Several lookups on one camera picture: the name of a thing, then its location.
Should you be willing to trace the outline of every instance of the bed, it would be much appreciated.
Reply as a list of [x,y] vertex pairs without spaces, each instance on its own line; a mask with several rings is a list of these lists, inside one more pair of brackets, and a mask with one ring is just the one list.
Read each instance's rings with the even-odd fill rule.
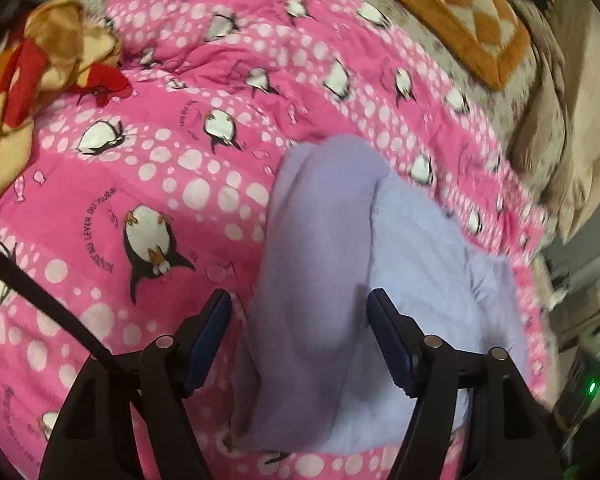
[[[398,62],[400,52],[405,52],[404,60],[424,68],[422,73],[426,78],[418,77],[413,91],[420,102],[418,106],[429,104],[430,112],[418,111],[414,117],[423,119],[413,120],[414,124],[402,129],[398,119],[401,112],[394,110],[394,105],[400,107],[400,98],[391,95],[388,99],[387,85],[360,84],[363,78],[358,76],[360,79],[355,83],[360,86],[354,89],[359,106],[356,108],[340,102],[344,93],[338,89],[331,89],[336,95],[330,95],[317,77],[312,79],[310,72],[297,70],[307,66],[307,52],[314,56],[310,63],[318,73],[320,70],[333,73],[338,69],[333,60],[326,64],[331,43],[312,38],[308,25],[304,32],[292,33],[296,20],[318,21],[306,8],[287,9],[286,16],[283,13],[257,16],[252,22],[236,19],[235,23],[224,10],[216,9],[211,19],[219,20],[222,30],[229,22],[231,28],[229,33],[216,37],[208,36],[212,27],[206,33],[203,30],[209,16],[206,5],[199,0],[83,1],[94,20],[101,18],[107,9],[106,15],[124,43],[123,73],[138,95],[113,101],[103,108],[95,107],[88,98],[80,102],[78,98],[65,96],[39,115],[34,157],[23,174],[26,184],[24,188],[8,190],[0,202],[0,242],[30,276],[63,300],[114,352],[141,348],[159,333],[173,330],[190,312],[191,301],[199,299],[198,295],[193,300],[190,297],[192,285],[199,287],[196,288],[199,294],[203,291],[206,294],[209,287],[218,285],[231,289],[237,315],[230,337],[207,384],[196,394],[196,412],[190,413],[198,442],[217,478],[243,478],[245,474],[276,474],[280,478],[340,478],[348,474],[360,479],[380,478],[391,467],[397,452],[397,447],[386,447],[353,457],[296,453],[286,461],[272,462],[272,454],[245,454],[233,449],[226,440],[232,352],[240,330],[239,319],[244,317],[253,293],[265,237],[270,186],[286,148],[294,142],[319,140],[319,130],[336,132],[353,128],[359,130],[358,134],[364,132],[370,143],[407,179],[412,178],[415,166],[428,164],[432,168],[430,196],[441,206],[456,211],[475,243],[485,250],[509,255],[529,337],[531,387],[539,398],[545,396],[548,362],[529,265],[546,216],[541,208],[532,205],[506,160],[500,159],[501,146],[506,146],[511,138],[535,80],[536,62],[531,51],[507,89],[490,92],[393,0],[324,0],[329,2],[329,8],[319,12],[345,13],[351,24],[361,27],[360,34],[383,42],[379,43],[381,50],[393,52],[387,63]],[[397,27],[382,35],[377,27],[360,24],[354,11],[364,2]],[[167,19],[169,14],[174,19],[168,30],[152,25]],[[222,76],[195,74],[193,69],[203,66],[207,59],[200,58],[198,51],[188,46],[187,34],[195,34],[191,28],[198,24],[205,43],[220,39],[228,52],[238,49],[236,45],[240,44],[245,52],[255,50],[262,56],[259,59],[267,59],[272,68],[286,67],[283,72],[293,77],[277,86],[272,86],[268,79],[264,85],[262,82],[250,85],[249,81],[254,82],[253,74],[242,74],[235,59],[223,65]],[[234,27],[248,30],[248,34],[241,38],[234,34]],[[348,28],[338,27],[325,27],[315,33],[334,43],[345,41],[342,34],[354,34]],[[281,46],[287,41],[294,48],[302,45],[304,49],[299,48],[290,56],[286,47]],[[154,44],[162,50],[152,50]],[[346,57],[345,48],[340,49],[342,52],[338,54],[344,53]],[[241,78],[241,88],[235,81],[230,84],[235,73]],[[244,85],[251,88],[238,95],[245,91]],[[257,98],[256,91],[267,94],[268,99],[271,94],[294,94],[297,85],[312,86],[315,90],[285,108],[262,110],[251,102]],[[450,108],[445,96],[452,91],[467,95],[468,110]],[[211,110],[200,113],[197,106],[200,101]],[[156,109],[158,102],[165,103],[165,111]],[[308,117],[308,109],[324,111],[325,119],[320,125]],[[233,124],[233,129],[231,134],[222,134],[221,142],[215,142],[210,132],[222,120]],[[187,126],[191,121],[198,121],[204,127],[192,129]],[[458,133],[454,138],[465,139],[462,145],[442,147],[427,140],[427,125],[431,121],[443,121]],[[88,145],[93,139],[87,133],[93,134],[90,128],[98,123],[101,125],[97,133],[104,129],[109,136],[107,146]],[[464,172],[464,177],[459,178],[458,168],[451,170],[458,164],[462,150],[475,150],[475,157],[486,161],[473,176]],[[247,165],[242,158],[245,152],[253,155]],[[79,173],[75,164],[80,164]],[[214,201],[207,208],[210,196]],[[476,220],[477,204],[481,211],[489,213]],[[62,220],[54,219],[53,212],[57,210],[62,211]],[[128,244],[122,252],[117,246],[121,231],[126,240],[128,230],[138,224],[138,219],[145,218],[153,218],[165,228],[169,225],[178,235],[178,254],[172,255],[174,259],[170,261],[174,269],[161,278],[170,284],[170,294],[178,298],[169,303],[167,311],[157,310],[156,306],[162,305],[165,297],[160,290],[148,288],[147,283],[153,279],[150,275],[144,276],[150,280],[142,280],[141,276],[131,282],[128,278],[121,282],[109,278],[114,269],[124,268],[126,273],[127,258],[132,260]],[[196,247],[199,243],[184,227],[186,222],[202,230],[209,240],[208,248]],[[29,231],[34,224],[35,234]],[[56,241],[57,232],[65,225],[75,228],[81,238]],[[82,272],[79,269],[84,262],[88,263],[88,270]],[[86,355],[57,325],[14,294],[9,294],[0,305],[0,349],[7,348],[9,352],[5,355],[0,352],[0,370],[26,368],[27,375],[24,380],[14,378],[13,374],[8,380],[0,378],[0,446],[23,476],[34,478],[45,438],[52,429],[53,414],[61,406]],[[137,430],[142,435],[139,422]],[[458,466],[460,440],[461,435],[456,435],[450,446],[445,478],[452,478]],[[140,441],[143,459],[147,461],[150,453],[146,435]],[[148,478],[153,478],[155,465],[150,460],[143,465]]]

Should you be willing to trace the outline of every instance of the folded garment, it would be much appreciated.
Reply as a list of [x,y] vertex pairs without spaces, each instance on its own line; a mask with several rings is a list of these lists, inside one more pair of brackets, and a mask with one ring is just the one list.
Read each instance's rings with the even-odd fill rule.
[[50,0],[27,18],[0,54],[0,196],[29,161],[33,116],[60,93],[93,94],[98,106],[129,97],[118,69],[120,42],[82,22],[77,0]]
[[[424,332],[467,351],[502,346],[528,377],[506,260],[469,245],[362,140],[291,149],[270,208],[234,371],[238,448],[345,455],[403,439],[415,401],[394,385],[366,322],[376,287]],[[461,394],[455,427],[466,408]]]

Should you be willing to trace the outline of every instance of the blue gripper pad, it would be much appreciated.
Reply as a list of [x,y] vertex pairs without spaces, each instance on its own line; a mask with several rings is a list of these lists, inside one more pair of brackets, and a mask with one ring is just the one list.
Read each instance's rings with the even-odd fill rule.
[[[403,389],[408,396],[416,397],[414,368],[420,359],[418,338],[422,337],[422,332],[413,319],[398,313],[382,288],[376,288],[369,294],[366,300],[366,316],[395,385]],[[416,330],[404,325],[408,321],[413,322]],[[407,335],[413,335],[412,340],[405,341],[404,337]]]
[[231,296],[225,290],[216,289],[200,314],[191,318],[196,320],[199,332],[189,352],[189,368],[184,381],[184,393],[187,397],[205,383],[224,332],[229,326],[231,312]]

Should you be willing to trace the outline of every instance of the pink blanket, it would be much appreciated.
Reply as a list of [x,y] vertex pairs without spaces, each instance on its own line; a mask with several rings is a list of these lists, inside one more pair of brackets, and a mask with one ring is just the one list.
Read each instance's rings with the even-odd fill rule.
[[[269,193],[291,142],[348,132],[454,211],[516,273],[537,396],[544,345],[531,206],[485,114],[361,0],[110,0],[135,95],[66,96],[39,117],[32,163],[0,200],[0,248],[116,352],[144,348],[217,286],[235,316],[189,415],[216,478],[384,477],[397,447],[351,457],[227,449],[235,342]],[[0,283],[0,445],[28,478],[86,352]],[[147,478],[157,478],[142,422]],[[450,448],[445,478],[458,466]]]

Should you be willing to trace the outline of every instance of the orange blanket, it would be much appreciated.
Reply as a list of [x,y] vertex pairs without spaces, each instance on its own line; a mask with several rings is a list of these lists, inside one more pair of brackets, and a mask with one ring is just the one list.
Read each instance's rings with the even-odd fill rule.
[[120,42],[82,22],[77,0],[50,0],[0,54],[0,195],[29,160],[33,117],[63,91],[93,94],[98,106],[132,88],[117,69]]

